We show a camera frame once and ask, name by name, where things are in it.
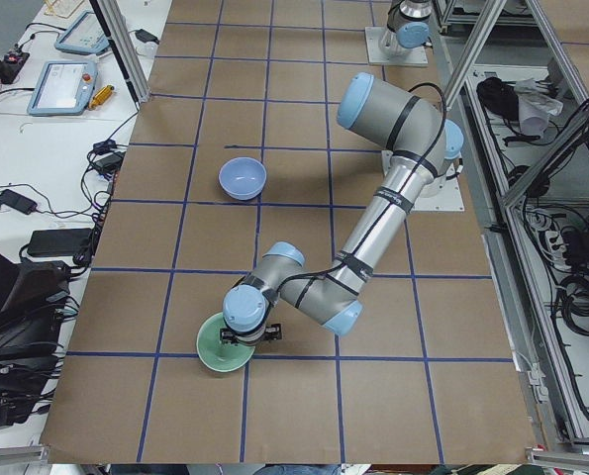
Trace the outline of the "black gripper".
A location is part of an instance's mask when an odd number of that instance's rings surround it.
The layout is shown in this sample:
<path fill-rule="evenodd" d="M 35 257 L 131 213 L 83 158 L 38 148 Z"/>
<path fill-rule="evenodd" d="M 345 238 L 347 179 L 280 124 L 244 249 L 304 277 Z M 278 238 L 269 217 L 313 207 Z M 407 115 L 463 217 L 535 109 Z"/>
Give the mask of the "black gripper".
<path fill-rule="evenodd" d="M 240 333 L 222 328 L 222 343 L 258 345 L 263 341 L 280 340 L 280 324 L 261 325 L 251 332 Z"/>

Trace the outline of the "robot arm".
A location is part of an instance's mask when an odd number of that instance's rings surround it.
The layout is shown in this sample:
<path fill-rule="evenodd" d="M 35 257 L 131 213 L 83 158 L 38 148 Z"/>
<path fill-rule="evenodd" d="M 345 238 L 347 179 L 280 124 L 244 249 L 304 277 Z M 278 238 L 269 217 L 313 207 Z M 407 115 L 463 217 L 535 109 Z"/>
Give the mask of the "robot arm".
<path fill-rule="evenodd" d="M 255 346 L 280 339 L 280 325 L 268 318 L 281 301 L 337 336 L 348 334 L 362 312 L 359 295 L 394 236 L 425 189 L 447 180 L 461 155 L 463 134 L 446 112 L 446 104 L 434 106 L 415 89 L 355 75 L 337 122 L 389 153 L 381 183 L 328 268 L 310 271 L 294 244 L 276 242 L 225 295 L 216 341 Z"/>
<path fill-rule="evenodd" d="M 378 42 L 383 53 L 393 57 L 421 47 L 430 36 L 432 10 L 431 0 L 393 0 Z"/>

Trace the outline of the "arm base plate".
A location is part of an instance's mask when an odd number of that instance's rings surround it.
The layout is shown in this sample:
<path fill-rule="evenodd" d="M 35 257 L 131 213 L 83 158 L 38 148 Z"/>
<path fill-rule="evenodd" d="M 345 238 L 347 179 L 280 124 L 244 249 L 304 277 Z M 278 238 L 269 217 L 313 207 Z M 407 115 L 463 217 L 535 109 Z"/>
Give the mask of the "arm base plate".
<path fill-rule="evenodd" d="M 444 163 L 448 166 L 445 175 L 423 189 L 413 207 L 416 212 L 465 211 L 458 179 L 453 177 L 456 171 L 455 161 L 447 159 Z"/>
<path fill-rule="evenodd" d="M 364 37 L 368 63 L 381 66 L 426 67 L 428 58 L 422 45 L 405 48 L 386 27 L 366 27 Z"/>

